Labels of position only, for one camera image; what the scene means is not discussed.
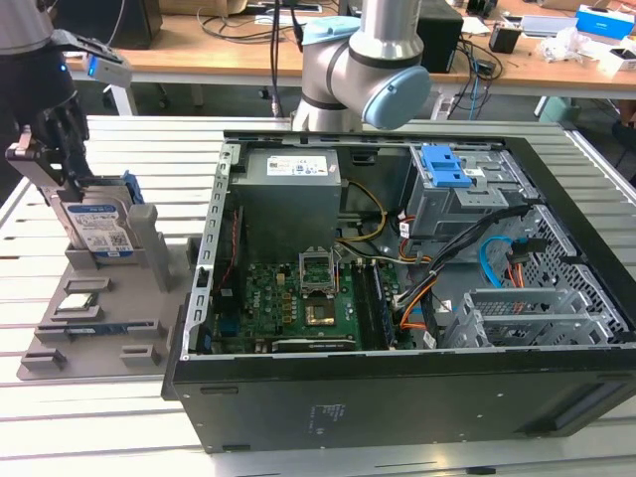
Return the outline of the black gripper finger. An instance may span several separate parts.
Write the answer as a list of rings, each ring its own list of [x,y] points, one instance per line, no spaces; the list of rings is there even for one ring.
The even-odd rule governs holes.
[[[81,202],[82,191],[63,166],[61,153],[36,138],[25,125],[5,152],[8,163],[40,189],[49,188],[62,201]]]
[[[87,120],[78,96],[42,113],[42,143],[47,160],[60,166],[63,181],[92,175],[85,158],[84,143],[88,139]]]

